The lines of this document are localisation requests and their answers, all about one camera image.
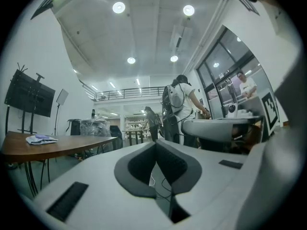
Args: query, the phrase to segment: ceiling light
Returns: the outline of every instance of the ceiling light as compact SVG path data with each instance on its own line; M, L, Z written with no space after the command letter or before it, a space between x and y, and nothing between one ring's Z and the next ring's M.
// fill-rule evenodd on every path
M172 56L171 57L171 62L176 62L178 60L178 56Z
M133 63L135 63L135 58L130 57L130 58L127 59L127 61L128 61L129 64L133 64Z
M126 6L122 2L116 2L113 5L113 11L115 13L123 13Z
M194 14L194 8L191 5L187 5L183 8L183 12L187 16L191 16Z

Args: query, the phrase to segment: television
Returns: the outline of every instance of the television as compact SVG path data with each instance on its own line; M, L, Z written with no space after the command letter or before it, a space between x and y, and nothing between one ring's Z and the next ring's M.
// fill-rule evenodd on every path
M35 93L37 93L34 113L50 117L55 90L37 83L20 70L16 70L7 91L4 103L20 110L31 113L34 107Z

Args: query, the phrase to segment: wooden table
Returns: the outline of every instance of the wooden table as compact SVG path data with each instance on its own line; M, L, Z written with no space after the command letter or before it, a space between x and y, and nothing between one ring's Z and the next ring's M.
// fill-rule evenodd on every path
M33 196L35 196L38 191L32 174L31 161L44 161L41 174L42 180L44 164L47 159L48 179L50 181L49 159L82 152L109 142L114 142L117 139L117 137L99 136L51 136L59 140L51 144L30 145L25 140L25 138L29 136L32 135L9 132L5 137L1 153L6 162L24 162L25 172Z
M123 132L129 133L129 143L130 143L130 146L132 146L131 132L135 132L136 144L139 144L139 142L138 142L138 132L140 132L141 143L143 143L143 131L146 131L146 130L147 129L131 129L131 130L123 130Z

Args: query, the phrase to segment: white shirt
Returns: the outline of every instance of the white shirt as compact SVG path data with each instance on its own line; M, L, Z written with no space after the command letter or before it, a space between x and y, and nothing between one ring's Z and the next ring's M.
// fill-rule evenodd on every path
M252 78L247 78L246 82L240 83L241 94L243 94L244 92L249 93L250 90L256 86L257 84L254 82ZM256 95L257 91L253 92L251 96L256 96Z
M192 108L192 102L189 98L189 95L192 92L194 92L195 89L186 83L180 83L176 85L175 89L178 94L182 94L182 99L183 99L183 93L184 93L183 108L180 112L176 113L176 116L179 118L179 120L184 119L184 118L194 118L195 117L194 113L191 114L191 111L193 110L193 108Z

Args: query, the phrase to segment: plastic-wrapped item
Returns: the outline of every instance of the plastic-wrapped item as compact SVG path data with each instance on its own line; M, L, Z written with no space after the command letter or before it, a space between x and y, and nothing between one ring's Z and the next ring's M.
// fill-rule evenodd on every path
M80 135L111 137L110 122L104 119L86 119L80 121ZM112 143L108 143L104 151L113 150Z

